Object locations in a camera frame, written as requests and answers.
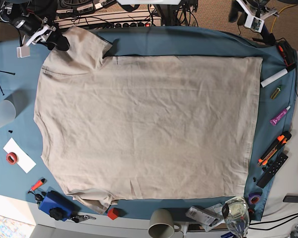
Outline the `beige T-shirt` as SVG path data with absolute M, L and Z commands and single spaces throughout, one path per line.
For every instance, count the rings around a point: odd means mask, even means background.
M 118 200 L 242 196 L 261 57 L 106 56 L 72 27 L 37 85 L 41 158 L 63 193 L 103 214 Z

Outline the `black orange tool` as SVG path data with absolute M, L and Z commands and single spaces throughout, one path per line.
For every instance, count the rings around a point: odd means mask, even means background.
M 292 71 L 293 69 L 296 68 L 296 62 L 295 62 L 295 56 L 294 56 L 294 51 L 290 44 L 286 41 L 279 41 L 277 44 L 277 49 L 283 58 L 286 67 L 287 72 Z

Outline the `frosted plastic cup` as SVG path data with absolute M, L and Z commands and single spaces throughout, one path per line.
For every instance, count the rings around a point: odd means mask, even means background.
M 11 123 L 16 118 L 16 108 L 11 96 L 0 102 L 0 128 Z

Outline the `yellow green battery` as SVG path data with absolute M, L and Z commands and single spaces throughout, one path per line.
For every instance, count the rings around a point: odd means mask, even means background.
M 281 90 L 282 90 L 282 85 L 278 86 L 278 87 L 273 91 L 273 93 L 271 94 L 270 98 L 271 98 L 272 100 L 274 100 L 274 99 L 279 95 L 279 93 L 281 92 Z

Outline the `purple tube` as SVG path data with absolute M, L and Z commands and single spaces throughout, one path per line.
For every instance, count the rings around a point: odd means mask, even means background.
M 290 106 L 287 106 L 286 108 L 281 110 L 274 118 L 270 120 L 270 124 L 275 126 L 287 114 L 290 108 Z

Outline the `red tape roll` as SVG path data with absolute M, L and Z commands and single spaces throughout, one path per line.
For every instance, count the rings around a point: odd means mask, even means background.
M 11 165 L 15 165 L 18 163 L 18 156 L 15 153 L 10 152 L 6 155 L 6 161 Z

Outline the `white paper sheet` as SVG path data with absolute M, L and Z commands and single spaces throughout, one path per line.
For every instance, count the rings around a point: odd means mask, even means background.
M 27 174 L 36 165 L 36 163 L 18 146 L 13 138 L 11 138 L 7 144 L 3 147 L 3 150 L 8 154 L 10 152 L 15 153 L 18 156 L 18 165 Z

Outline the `blue table cloth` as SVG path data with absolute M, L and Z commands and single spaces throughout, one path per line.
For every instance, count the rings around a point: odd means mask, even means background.
M 94 30 L 94 34 L 113 44 L 113 48 L 108 52 L 109 56 L 257 56 L 263 58 L 262 79 L 285 67 L 275 47 L 258 45 L 231 33 L 205 28 L 120 28 Z M 17 111 L 16 119 L 0 128 L 0 195 L 33 202 L 34 197 L 28 194 L 28 190 L 39 178 L 47 179 L 45 189 L 60 191 L 59 185 L 41 159 L 42 136 L 33 119 L 38 76 L 49 50 L 36 45 L 31 48 L 30 57 L 19 59 L 16 55 L 18 44 L 17 40 L 0 42 L 0 70 L 9 72 L 9 75 L 0 73 L 0 102 L 11 96 Z M 297 72 L 291 71 L 260 91 L 246 193 L 252 193 L 256 189 L 253 178 L 261 176 L 262 171 L 256 163 L 258 157 L 282 131 L 290 129 L 293 110 L 276 126 L 272 126 L 269 121 L 286 106 L 295 106 L 297 78 Z M 281 92 L 272 100 L 271 94 L 280 85 Z M 6 161 L 7 153 L 3 147 L 11 138 L 36 163 L 27 174 L 18 164 L 11 165 Z

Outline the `orange marker pen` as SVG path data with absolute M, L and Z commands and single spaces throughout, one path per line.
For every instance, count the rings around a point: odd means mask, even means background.
M 45 178 L 38 180 L 34 185 L 31 186 L 31 189 L 28 191 L 28 193 L 33 193 L 36 189 L 42 186 L 45 183 L 45 181 Z

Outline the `black remote control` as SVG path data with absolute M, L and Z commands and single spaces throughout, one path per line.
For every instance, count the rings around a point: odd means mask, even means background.
M 272 165 L 264 172 L 262 177 L 257 182 L 257 186 L 260 188 L 264 188 L 270 180 L 275 176 L 275 174 L 280 170 L 281 166 L 285 163 L 288 159 L 288 156 L 284 153 L 281 153 Z

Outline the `blue box with knob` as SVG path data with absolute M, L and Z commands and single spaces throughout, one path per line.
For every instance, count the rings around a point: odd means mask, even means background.
M 75 205 L 56 191 L 49 191 L 40 202 L 39 210 L 56 221 L 71 220 Z

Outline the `red cube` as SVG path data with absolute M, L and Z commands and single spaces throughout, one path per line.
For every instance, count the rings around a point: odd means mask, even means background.
M 107 212 L 107 217 L 111 220 L 115 220 L 120 216 L 120 211 L 117 208 L 112 208 Z

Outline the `purple tape roll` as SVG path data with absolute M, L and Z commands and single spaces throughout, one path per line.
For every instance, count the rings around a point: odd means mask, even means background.
M 248 203 L 251 205 L 257 204 L 261 199 L 262 192 L 252 192 L 248 195 Z

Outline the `black power adapter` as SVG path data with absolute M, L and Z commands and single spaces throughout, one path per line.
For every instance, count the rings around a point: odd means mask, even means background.
M 287 194 L 284 199 L 284 203 L 298 203 L 298 194 Z

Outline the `clear wine glass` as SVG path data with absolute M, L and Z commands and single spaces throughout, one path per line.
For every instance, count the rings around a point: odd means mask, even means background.
M 222 207 L 228 230 L 237 238 L 245 238 L 250 224 L 248 204 L 243 197 L 229 199 Z

